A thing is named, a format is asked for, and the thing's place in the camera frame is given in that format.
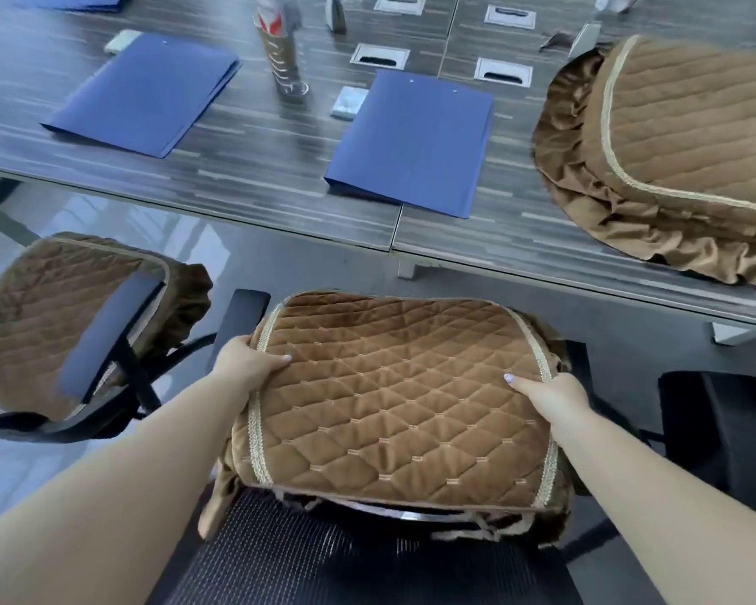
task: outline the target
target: tile floor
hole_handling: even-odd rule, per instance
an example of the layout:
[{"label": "tile floor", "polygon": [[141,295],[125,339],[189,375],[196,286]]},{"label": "tile floor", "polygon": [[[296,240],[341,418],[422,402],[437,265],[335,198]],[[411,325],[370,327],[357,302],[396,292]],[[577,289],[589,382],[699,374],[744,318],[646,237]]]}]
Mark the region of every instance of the tile floor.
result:
[{"label": "tile floor", "polygon": [[[210,313],[194,333],[211,332],[233,291],[248,287],[283,298],[310,288],[369,294],[474,296],[539,314],[568,338],[588,345],[594,386],[640,427],[659,430],[656,381],[674,369],[722,369],[756,375],[756,341],[735,348],[710,343],[708,325],[667,311],[572,297],[445,269],[423,270],[415,281],[395,276],[381,255],[298,239],[251,227],[210,222],[131,203],[22,185],[2,206],[39,234],[82,231],[106,235],[186,262],[203,263],[215,283]],[[0,272],[19,247],[0,237]],[[202,351],[157,383],[172,397],[205,371]],[[88,454],[94,444],[28,445],[0,441],[0,512]],[[602,512],[577,499],[571,533],[592,526]],[[621,539],[572,565],[585,602],[661,603]]]}]

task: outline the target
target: table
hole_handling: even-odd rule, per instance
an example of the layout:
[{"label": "table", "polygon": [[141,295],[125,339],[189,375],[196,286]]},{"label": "table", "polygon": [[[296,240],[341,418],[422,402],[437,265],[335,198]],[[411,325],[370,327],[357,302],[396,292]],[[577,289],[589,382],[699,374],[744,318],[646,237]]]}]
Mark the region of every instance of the table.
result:
[{"label": "table", "polygon": [[[658,306],[756,326],[756,288],[728,286],[632,259],[596,242],[553,203],[530,158],[530,136],[565,50],[538,53],[542,32],[577,31],[593,0],[426,0],[422,17],[344,0],[348,31],[328,33],[323,0],[301,0],[305,103],[280,100],[250,0],[130,0],[119,15],[14,8],[0,0],[0,174],[58,184],[314,239],[541,284],[568,293]],[[484,24],[489,3],[537,11],[537,29]],[[39,121],[106,61],[121,29],[156,30],[230,48],[236,77],[164,160],[61,139]],[[649,0],[603,39],[637,31],[756,46],[756,0]],[[332,195],[322,175],[347,124],[329,116],[344,84],[369,86],[349,63],[359,42],[410,50],[407,71],[491,92],[493,134],[470,219]],[[529,89],[473,80],[478,57],[533,66]],[[0,230],[28,240],[6,220]]]}]

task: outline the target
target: cushion on chair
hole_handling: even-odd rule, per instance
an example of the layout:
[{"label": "cushion on chair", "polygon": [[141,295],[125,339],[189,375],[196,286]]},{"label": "cushion on chair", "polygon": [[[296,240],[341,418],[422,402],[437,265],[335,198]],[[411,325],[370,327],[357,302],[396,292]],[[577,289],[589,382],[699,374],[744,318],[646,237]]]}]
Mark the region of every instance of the cushion on chair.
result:
[{"label": "cushion on chair", "polygon": [[[165,287],[130,341],[139,356],[167,352],[210,307],[212,282],[202,265],[68,232],[34,242],[11,264],[0,276],[0,409],[52,420],[70,415],[80,400],[55,392],[59,370],[104,302],[138,270]],[[99,390],[120,375],[106,374]]]},{"label": "cushion on chair", "polygon": [[544,330],[475,299],[291,297],[252,345],[293,361],[233,426],[203,530],[238,482],[381,505],[565,512],[549,425],[503,378],[556,374]]}]

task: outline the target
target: white plastic bag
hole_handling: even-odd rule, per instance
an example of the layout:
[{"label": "white plastic bag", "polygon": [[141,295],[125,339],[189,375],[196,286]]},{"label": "white plastic bag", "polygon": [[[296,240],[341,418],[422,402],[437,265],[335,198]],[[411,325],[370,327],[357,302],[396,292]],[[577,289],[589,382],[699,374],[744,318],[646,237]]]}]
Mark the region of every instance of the white plastic bag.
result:
[{"label": "white plastic bag", "polygon": [[595,7],[599,12],[609,10],[612,13],[623,13],[625,10],[630,10],[633,6],[643,1],[644,0],[596,0]]}]

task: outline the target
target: forearm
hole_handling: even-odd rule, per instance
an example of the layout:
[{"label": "forearm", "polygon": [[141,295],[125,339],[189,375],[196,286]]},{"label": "forearm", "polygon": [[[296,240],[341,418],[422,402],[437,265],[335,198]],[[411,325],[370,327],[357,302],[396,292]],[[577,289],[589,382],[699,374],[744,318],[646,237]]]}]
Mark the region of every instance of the forearm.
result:
[{"label": "forearm", "polygon": [[554,437],[669,605],[756,603],[756,513],[588,408]]},{"label": "forearm", "polygon": [[130,436],[3,515],[0,603],[143,603],[229,436],[241,395],[218,379],[198,381]]}]

